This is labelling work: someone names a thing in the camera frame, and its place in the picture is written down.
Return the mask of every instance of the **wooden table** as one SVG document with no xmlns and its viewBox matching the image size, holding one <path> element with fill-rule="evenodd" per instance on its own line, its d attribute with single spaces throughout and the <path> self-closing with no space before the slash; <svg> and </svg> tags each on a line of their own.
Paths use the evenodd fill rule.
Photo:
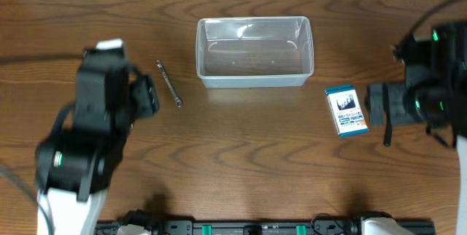
<svg viewBox="0 0 467 235">
<path fill-rule="evenodd" d="M 32 184 L 34 151 L 74 99 L 80 54 L 120 37 L 156 81 L 160 112 L 137 121 L 101 219 L 128 210 L 198 220 L 308 219 L 374 210 L 430 218 L 454 234 L 459 166 L 424 126 L 339 139 L 324 89 L 403 78 L 390 45 L 442 0 L 0 0 L 0 160 Z M 464 18 L 466 5 L 427 23 Z M 196 75 L 200 18 L 304 15 L 315 71 L 303 87 L 206 89 Z M 184 101 L 176 108 L 155 66 L 162 60 Z M 35 234 L 36 209 L 0 180 L 0 234 Z"/>
</svg>

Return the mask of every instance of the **table surface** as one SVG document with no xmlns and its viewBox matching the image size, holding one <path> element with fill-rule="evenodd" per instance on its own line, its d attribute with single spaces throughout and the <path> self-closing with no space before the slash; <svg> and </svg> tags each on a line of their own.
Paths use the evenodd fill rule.
<svg viewBox="0 0 467 235">
<path fill-rule="evenodd" d="M 136 122 L 102 220 L 129 210 L 198 220 L 305 220 L 318 213 L 386 211 L 431 219 L 454 234 L 459 164 L 424 126 L 383 127 L 339 139 L 325 88 L 403 79 L 390 45 L 442 0 L 0 0 L 0 161 L 34 180 L 34 151 L 75 97 L 82 52 L 122 38 L 131 61 L 153 73 L 160 112 Z M 423 26 L 464 18 L 459 4 Z M 303 15 L 314 74 L 296 88 L 207 89 L 196 75 L 201 18 Z M 54 58 L 41 55 L 54 54 Z M 163 61 L 183 108 L 155 61 Z M 36 209 L 0 180 L 0 234 L 35 234 Z"/>
</svg>

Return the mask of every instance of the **green strip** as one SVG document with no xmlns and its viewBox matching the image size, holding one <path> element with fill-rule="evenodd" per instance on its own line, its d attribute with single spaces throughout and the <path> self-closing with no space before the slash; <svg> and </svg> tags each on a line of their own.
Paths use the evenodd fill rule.
<svg viewBox="0 0 467 235">
<path fill-rule="evenodd" d="M 298 225 L 297 226 L 297 235 L 306 235 L 305 225 Z"/>
<path fill-rule="evenodd" d="M 212 234 L 212 227 L 211 225 L 203 225 L 202 230 L 202 235 L 211 235 Z"/>
</svg>

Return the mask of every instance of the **green led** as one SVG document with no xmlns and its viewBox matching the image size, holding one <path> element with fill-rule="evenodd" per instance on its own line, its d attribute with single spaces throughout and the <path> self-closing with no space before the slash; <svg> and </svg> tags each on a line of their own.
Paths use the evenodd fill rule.
<svg viewBox="0 0 467 235">
<path fill-rule="evenodd" d="M 63 158 L 63 155 L 60 154 L 60 156 L 58 157 L 58 166 L 61 165 L 62 158 Z"/>
<path fill-rule="evenodd" d="M 433 40 L 435 42 L 439 40 L 438 34 L 435 31 L 433 32 Z"/>
</svg>

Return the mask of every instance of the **clear plastic bin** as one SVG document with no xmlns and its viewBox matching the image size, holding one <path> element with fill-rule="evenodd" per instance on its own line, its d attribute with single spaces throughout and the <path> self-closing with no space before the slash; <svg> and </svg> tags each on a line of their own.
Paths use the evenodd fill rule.
<svg viewBox="0 0 467 235">
<path fill-rule="evenodd" d="M 301 86 L 314 70 L 309 20 L 201 19 L 196 70 L 207 88 Z"/>
</svg>

